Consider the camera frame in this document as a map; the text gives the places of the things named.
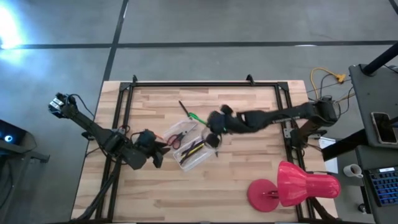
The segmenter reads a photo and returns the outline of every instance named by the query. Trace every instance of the pink lamp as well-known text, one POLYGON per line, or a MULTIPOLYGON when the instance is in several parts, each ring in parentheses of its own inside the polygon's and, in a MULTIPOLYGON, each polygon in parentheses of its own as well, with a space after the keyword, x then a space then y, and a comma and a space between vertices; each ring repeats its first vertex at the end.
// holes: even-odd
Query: pink lamp
POLYGON ((293 163, 282 161, 278 167, 278 188, 269 180, 258 179, 248 188, 249 203, 260 212, 271 212, 279 204, 293 206, 307 197, 335 198, 340 183, 331 175, 308 174, 293 163))

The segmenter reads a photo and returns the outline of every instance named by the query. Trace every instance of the concrete floor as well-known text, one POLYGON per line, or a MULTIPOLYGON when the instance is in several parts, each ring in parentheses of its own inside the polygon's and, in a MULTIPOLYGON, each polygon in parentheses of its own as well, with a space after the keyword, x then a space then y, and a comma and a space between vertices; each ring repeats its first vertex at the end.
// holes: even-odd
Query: concrete floor
MULTIPOLYGON (((111 44, 121 6, 122 0, 3 0, 0 28, 7 31, 0 29, 0 36, 3 44, 111 44)), ((388 0, 130 0, 119 42, 394 40, 397 20, 388 0)), ((350 65, 367 63, 388 47, 118 49, 109 79, 136 74, 140 80, 242 80, 251 74, 257 80, 304 80, 311 90, 313 67, 348 73, 350 65)), ((70 218, 87 141, 77 125, 48 113, 47 105, 58 91, 78 93, 94 111, 109 52, 0 50, 0 94, 6 96, 0 118, 33 133, 36 150, 51 154, 48 164, 33 163, 28 170, 8 223, 70 218)), ((315 83, 322 76, 316 74, 315 83)), ((346 82, 323 94, 339 98, 350 88, 346 82)), ((343 138, 363 127, 355 98, 350 104, 327 137, 343 138)), ((340 218, 372 222, 356 211, 360 202, 358 188, 344 187, 336 199, 340 218)))

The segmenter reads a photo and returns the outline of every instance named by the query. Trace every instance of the clear plastic container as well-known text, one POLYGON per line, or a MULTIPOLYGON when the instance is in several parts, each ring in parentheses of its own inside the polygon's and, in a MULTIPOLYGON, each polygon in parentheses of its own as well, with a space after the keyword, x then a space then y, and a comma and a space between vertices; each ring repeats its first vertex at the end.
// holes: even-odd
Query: clear plastic container
POLYGON ((174 159, 178 162, 181 169, 184 170, 185 172, 194 168, 199 163, 203 162, 204 160, 206 160, 212 154, 215 153, 214 149, 210 149, 207 146, 203 145, 203 147, 201 147, 199 150, 193 153, 187 160, 185 160, 181 164, 180 161, 183 159, 182 153, 187 149, 190 149, 193 143, 198 144, 199 142, 203 142, 201 136, 198 136, 195 139, 191 140, 190 142, 187 142, 182 147, 180 147, 180 149, 178 149, 173 153, 174 159))
POLYGON ((180 134, 181 132, 189 131, 190 129, 192 129, 188 133, 186 133, 185 137, 181 141, 180 147, 177 150, 171 147, 172 151, 175 150, 173 152, 174 159, 178 162, 181 169, 184 171, 188 171, 194 168, 199 163, 203 162, 205 159, 209 158, 212 154, 215 153, 214 149, 203 145, 203 147, 198 149, 182 164, 180 164, 180 161, 183 159, 182 153, 189 149, 192 146, 193 142, 198 144, 200 141, 203 141, 201 134, 204 128, 204 125, 202 125, 201 123, 192 119, 187 119, 173 125, 163 134, 163 139, 167 142, 167 140, 169 140, 170 137, 172 137, 174 134, 180 134))
POLYGON ((187 142, 191 141, 192 139, 201 136, 201 131, 203 130, 203 125, 191 120, 191 119, 186 119, 183 121, 178 122, 177 124, 171 126, 169 130, 167 130, 165 133, 163 133, 163 139, 165 142, 167 142, 173 135, 178 135, 182 132, 187 131, 187 133, 184 133, 184 138, 181 140, 181 145, 185 145, 187 142))

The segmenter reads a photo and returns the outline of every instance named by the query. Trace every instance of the cup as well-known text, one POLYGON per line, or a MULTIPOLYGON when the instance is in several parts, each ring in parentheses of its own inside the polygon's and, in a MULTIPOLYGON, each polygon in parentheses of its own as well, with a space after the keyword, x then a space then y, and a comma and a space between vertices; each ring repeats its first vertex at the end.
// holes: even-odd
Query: cup
POLYGON ((357 164, 344 167, 343 172, 347 177, 363 178, 362 169, 357 164))

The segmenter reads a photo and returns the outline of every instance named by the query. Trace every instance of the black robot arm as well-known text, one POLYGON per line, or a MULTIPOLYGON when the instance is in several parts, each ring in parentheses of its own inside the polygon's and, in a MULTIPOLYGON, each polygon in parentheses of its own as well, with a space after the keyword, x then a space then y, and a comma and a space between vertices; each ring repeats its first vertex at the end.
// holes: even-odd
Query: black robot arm
POLYGON ((307 142, 308 136, 320 127, 332 126, 338 120, 331 98, 322 98, 314 103, 304 103, 277 111, 244 111, 236 113, 235 117, 232 114, 233 110, 227 105, 221 107, 221 113, 211 112, 207 124, 212 134, 206 139, 210 146, 216 147, 219 144, 217 136, 223 133, 255 133, 270 124, 291 119, 308 119, 300 129, 294 129, 290 133, 294 136, 292 137, 293 144, 300 147, 299 143, 307 142))
POLYGON ((154 165, 160 168, 163 155, 170 150, 165 143, 155 141, 155 134, 147 129, 133 143, 118 131, 102 128, 78 110, 76 99, 71 95, 57 93, 49 104, 49 110, 58 118, 74 121, 96 139, 103 151, 115 158, 121 158, 134 170, 140 169, 149 157, 153 157, 154 165))

